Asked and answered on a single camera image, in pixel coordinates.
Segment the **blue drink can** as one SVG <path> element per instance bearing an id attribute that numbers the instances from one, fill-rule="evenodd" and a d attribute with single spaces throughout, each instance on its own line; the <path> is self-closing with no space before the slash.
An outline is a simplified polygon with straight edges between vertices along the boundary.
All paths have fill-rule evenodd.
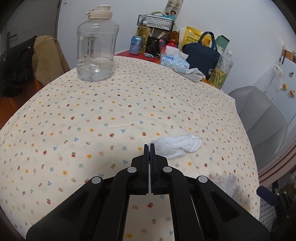
<path id="1" fill-rule="evenodd" d="M 142 37 L 133 36 L 130 42 L 129 53 L 133 55 L 139 55 L 142 47 Z"/>

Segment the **white hanging tote bag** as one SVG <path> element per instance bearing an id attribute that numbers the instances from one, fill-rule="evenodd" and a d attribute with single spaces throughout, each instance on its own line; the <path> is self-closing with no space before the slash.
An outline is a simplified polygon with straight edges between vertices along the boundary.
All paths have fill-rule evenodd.
<path id="1" fill-rule="evenodd" d="M 264 73 L 254 84 L 270 100 L 273 100 L 280 90 L 283 90 L 282 85 L 283 71 L 278 64 Z"/>

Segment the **yellow snack bag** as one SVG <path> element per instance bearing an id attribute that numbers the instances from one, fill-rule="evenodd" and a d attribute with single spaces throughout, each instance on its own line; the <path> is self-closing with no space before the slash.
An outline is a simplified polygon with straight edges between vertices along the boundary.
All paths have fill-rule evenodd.
<path id="1" fill-rule="evenodd" d="M 201 38 L 202 34 L 203 32 L 201 32 L 200 30 L 187 26 L 184 33 L 182 46 L 190 43 L 197 43 L 198 40 Z M 211 36 L 206 35 L 202 39 L 202 45 L 209 47 L 211 40 L 212 40 Z"/>

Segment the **red lidded jar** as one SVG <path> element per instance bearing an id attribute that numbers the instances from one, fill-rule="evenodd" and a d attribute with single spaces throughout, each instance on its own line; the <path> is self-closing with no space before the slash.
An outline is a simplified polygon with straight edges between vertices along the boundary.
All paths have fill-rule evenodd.
<path id="1" fill-rule="evenodd" d="M 178 41 L 176 41 L 174 39 L 170 39 L 169 42 L 167 43 L 167 46 L 178 48 Z"/>

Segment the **white refrigerator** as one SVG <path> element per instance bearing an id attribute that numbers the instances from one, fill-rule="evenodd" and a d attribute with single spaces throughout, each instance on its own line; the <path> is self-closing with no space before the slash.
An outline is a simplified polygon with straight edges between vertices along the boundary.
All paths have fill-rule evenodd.
<path id="1" fill-rule="evenodd" d="M 288 131 L 290 131 L 295 126 L 295 63 L 285 59 L 280 68 L 283 77 L 276 85 L 278 89 L 273 103 L 287 121 Z"/>

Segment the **large clear water jug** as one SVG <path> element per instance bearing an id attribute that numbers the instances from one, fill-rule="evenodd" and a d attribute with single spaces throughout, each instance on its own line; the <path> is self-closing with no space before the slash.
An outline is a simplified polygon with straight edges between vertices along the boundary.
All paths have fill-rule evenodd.
<path id="1" fill-rule="evenodd" d="M 99 5 L 86 15 L 87 21 L 77 28 L 77 75 L 83 81 L 99 82 L 113 73 L 119 24 L 111 20 L 109 5 Z"/>

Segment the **floral cream tablecloth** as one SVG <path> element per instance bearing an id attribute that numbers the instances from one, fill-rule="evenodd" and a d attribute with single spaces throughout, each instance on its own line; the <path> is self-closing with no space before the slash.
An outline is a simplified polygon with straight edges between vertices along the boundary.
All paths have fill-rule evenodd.
<path id="1" fill-rule="evenodd" d="M 13 230 L 29 228 L 93 176 L 109 178 L 157 138 L 195 135 L 192 154 L 169 160 L 186 176 L 236 176 L 237 202 L 255 218 L 257 166 L 235 101 L 148 61 L 115 57 L 113 75 L 83 82 L 65 73 L 1 129 L 1 207 Z"/>

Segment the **black utensil holder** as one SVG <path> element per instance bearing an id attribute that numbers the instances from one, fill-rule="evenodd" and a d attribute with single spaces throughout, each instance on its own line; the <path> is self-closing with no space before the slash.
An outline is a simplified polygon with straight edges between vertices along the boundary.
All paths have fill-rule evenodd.
<path id="1" fill-rule="evenodd" d="M 162 39 L 165 34 L 165 32 L 162 32 L 158 37 L 149 36 L 145 52 L 154 56 L 159 55 L 163 47 L 166 45 L 165 40 Z"/>

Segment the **blue tissue pack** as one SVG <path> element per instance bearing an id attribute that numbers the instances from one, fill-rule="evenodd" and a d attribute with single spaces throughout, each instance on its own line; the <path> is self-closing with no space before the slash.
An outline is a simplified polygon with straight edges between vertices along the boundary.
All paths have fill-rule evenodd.
<path id="1" fill-rule="evenodd" d="M 181 52 L 178 48 L 166 46 L 165 51 L 161 54 L 160 64 L 175 72 L 187 74 L 189 63 L 186 61 L 187 54 Z"/>

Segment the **yellow tea bottle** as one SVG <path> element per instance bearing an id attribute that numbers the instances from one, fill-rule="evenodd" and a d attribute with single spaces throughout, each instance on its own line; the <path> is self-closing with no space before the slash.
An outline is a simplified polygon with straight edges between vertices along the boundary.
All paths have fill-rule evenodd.
<path id="1" fill-rule="evenodd" d="M 140 49 L 140 53 L 144 53 L 147 46 L 147 41 L 149 38 L 150 28 L 148 26 L 147 21 L 143 21 L 141 25 L 137 27 L 137 36 L 142 38 L 142 46 Z"/>

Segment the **grey upholstered chair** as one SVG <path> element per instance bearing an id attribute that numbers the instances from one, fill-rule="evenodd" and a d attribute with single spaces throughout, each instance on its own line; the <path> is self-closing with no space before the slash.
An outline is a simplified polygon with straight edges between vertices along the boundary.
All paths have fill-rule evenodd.
<path id="1" fill-rule="evenodd" d="M 238 88 L 229 96 L 235 100 L 257 168 L 261 169 L 280 150 L 287 134 L 287 122 L 273 102 L 255 86 Z"/>

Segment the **clear bottle with green label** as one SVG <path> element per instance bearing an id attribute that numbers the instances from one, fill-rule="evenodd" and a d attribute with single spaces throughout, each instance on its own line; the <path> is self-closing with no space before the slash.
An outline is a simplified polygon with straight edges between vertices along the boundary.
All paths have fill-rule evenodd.
<path id="1" fill-rule="evenodd" d="M 225 55 L 221 55 L 219 57 L 217 65 L 209 78 L 209 83 L 217 89 L 222 88 L 234 65 L 233 61 L 231 60 L 232 53 L 233 52 L 231 50 L 228 50 Z"/>

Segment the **navy blue tote bag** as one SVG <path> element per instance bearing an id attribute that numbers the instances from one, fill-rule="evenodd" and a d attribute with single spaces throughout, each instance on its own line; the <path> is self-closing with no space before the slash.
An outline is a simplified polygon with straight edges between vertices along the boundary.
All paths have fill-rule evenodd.
<path id="1" fill-rule="evenodd" d="M 211 47 L 202 45 L 202 40 L 206 35 L 212 38 Z M 215 37 L 212 32 L 204 32 L 197 43 L 190 43 L 183 46 L 182 51 L 188 57 L 186 61 L 190 65 L 190 69 L 198 68 L 205 75 L 205 79 L 209 79 L 220 58 Z"/>

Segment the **green carton box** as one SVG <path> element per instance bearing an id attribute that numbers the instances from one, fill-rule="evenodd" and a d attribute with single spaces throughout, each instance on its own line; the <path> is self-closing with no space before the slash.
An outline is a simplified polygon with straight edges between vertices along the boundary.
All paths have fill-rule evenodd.
<path id="1" fill-rule="evenodd" d="M 220 55 L 224 53 L 224 51 L 227 48 L 227 45 L 229 44 L 230 40 L 225 37 L 224 35 L 220 35 L 216 38 L 215 40 L 216 45 L 217 45 L 217 51 L 219 52 Z"/>

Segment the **white tissue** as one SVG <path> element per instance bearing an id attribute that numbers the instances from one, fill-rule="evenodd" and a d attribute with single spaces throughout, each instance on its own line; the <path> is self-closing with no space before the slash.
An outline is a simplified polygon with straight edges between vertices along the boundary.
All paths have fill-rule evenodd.
<path id="1" fill-rule="evenodd" d="M 175 159 L 195 153 L 201 147 L 202 140 L 195 135 L 182 135 L 157 138 L 151 144 L 154 144 L 157 155 L 167 159 Z"/>

